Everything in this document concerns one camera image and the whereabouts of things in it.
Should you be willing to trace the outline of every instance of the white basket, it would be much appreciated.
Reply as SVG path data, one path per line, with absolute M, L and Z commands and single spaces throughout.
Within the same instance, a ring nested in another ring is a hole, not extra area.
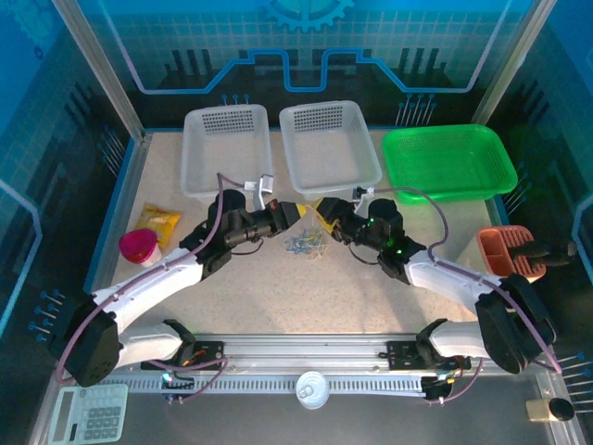
M 182 192 L 187 197 L 214 197 L 216 173 L 243 183 L 273 175 L 268 113 L 261 105 L 203 108 L 185 116 Z
M 285 108 L 280 128 L 290 180 L 305 199 L 351 198 L 383 173 L 358 104 L 321 102 Z

